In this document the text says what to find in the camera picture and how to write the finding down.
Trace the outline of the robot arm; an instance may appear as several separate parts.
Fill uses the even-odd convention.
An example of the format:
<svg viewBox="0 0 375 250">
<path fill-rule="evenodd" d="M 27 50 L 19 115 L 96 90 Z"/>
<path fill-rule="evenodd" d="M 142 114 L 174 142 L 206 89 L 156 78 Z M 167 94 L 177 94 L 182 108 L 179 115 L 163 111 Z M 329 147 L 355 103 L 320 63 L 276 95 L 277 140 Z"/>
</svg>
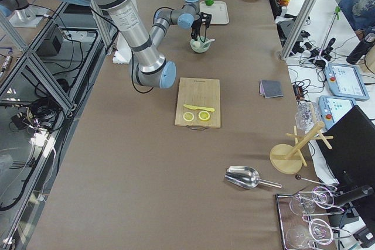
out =
<svg viewBox="0 0 375 250">
<path fill-rule="evenodd" d="M 201 23 L 209 25 L 212 18 L 200 11 L 199 0 L 185 0 L 180 9 L 159 11 L 151 30 L 147 31 L 131 0 L 61 1 L 81 6 L 89 6 L 94 1 L 100 9 L 107 11 L 135 56 L 129 64 L 133 82 L 147 87 L 170 88 L 174 84 L 176 66 L 157 49 L 168 28 L 171 25 L 191 28 L 191 37 L 197 40 Z"/>
</svg>

